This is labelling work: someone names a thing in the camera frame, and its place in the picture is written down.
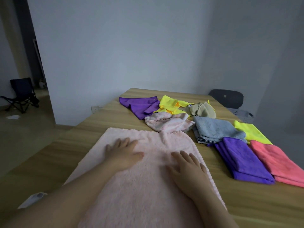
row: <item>electrical outlet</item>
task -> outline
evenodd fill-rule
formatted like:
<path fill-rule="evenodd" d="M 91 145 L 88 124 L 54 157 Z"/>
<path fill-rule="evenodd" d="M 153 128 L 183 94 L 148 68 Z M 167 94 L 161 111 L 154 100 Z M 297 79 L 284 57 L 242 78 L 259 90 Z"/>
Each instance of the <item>electrical outlet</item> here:
<path fill-rule="evenodd" d="M 98 106 L 91 106 L 91 111 L 92 111 L 92 114 L 97 113 L 99 111 L 99 107 Z"/>

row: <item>neon yellow towel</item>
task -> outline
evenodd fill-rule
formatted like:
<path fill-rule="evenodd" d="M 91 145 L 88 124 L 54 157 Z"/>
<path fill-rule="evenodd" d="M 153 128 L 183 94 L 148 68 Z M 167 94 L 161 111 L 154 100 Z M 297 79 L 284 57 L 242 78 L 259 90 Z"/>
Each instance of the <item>neon yellow towel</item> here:
<path fill-rule="evenodd" d="M 234 127 L 237 130 L 244 131 L 246 133 L 245 139 L 247 143 L 250 144 L 250 140 L 256 140 L 264 144 L 272 145 L 271 141 L 268 140 L 253 124 L 241 123 L 234 121 Z"/>
<path fill-rule="evenodd" d="M 178 107 L 186 107 L 190 104 L 194 104 L 194 103 L 179 101 L 164 95 L 159 103 L 159 109 L 157 111 L 154 111 L 154 113 L 168 112 L 170 114 L 180 114 L 180 113 L 184 113 L 184 111 L 178 109 Z"/>

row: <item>pink towel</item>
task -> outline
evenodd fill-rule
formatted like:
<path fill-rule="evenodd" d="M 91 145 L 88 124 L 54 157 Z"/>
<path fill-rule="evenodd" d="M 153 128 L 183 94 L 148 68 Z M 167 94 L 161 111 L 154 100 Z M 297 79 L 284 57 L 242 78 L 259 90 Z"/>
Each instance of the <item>pink towel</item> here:
<path fill-rule="evenodd" d="M 139 140 L 135 152 L 144 151 L 145 157 L 131 169 L 117 173 L 105 185 L 78 227 L 202 227 L 194 203 L 177 188 L 165 169 L 165 165 L 175 163 L 170 152 L 180 150 L 193 153 L 205 165 L 194 142 L 181 131 L 157 133 L 109 128 L 66 183 L 100 163 L 106 144 L 113 145 L 118 138 L 126 137 Z M 225 205 L 208 168 L 207 172 Z"/>
<path fill-rule="evenodd" d="M 304 187 L 304 170 L 277 146 L 251 140 L 250 146 L 276 181 Z"/>
<path fill-rule="evenodd" d="M 186 113 L 170 114 L 158 112 L 145 117 L 146 124 L 157 132 L 171 133 L 175 131 L 187 131 L 194 125 L 193 121 L 188 120 Z"/>

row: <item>chair backrest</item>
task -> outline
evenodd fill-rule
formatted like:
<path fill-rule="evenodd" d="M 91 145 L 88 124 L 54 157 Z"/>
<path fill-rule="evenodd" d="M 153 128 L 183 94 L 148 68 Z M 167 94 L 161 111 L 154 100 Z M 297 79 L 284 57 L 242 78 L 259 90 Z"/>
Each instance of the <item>chair backrest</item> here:
<path fill-rule="evenodd" d="M 209 95 L 226 108 L 238 109 L 243 105 L 244 96 L 232 90 L 211 90 Z"/>
<path fill-rule="evenodd" d="M 30 77 L 10 80 L 13 90 L 18 98 L 26 97 L 34 93 Z"/>

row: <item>black chair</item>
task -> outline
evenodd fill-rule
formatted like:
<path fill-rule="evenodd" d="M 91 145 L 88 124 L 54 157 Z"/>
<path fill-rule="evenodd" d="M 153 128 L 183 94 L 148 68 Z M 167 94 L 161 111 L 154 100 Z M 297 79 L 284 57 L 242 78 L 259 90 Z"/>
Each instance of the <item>black chair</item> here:
<path fill-rule="evenodd" d="M 0 96 L 0 98 L 3 98 L 10 103 L 10 106 L 5 109 L 5 111 L 9 111 L 10 108 L 14 106 L 17 110 L 24 114 L 29 105 L 35 106 L 37 108 L 39 107 L 39 100 L 36 98 L 30 77 L 12 79 L 10 82 L 13 90 L 16 93 L 16 98 L 7 98 L 5 96 Z"/>
<path fill-rule="evenodd" d="M 232 90 L 211 90 L 209 95 L 226 108 L 238 109 L 243 105 L 244 96 Z"/>

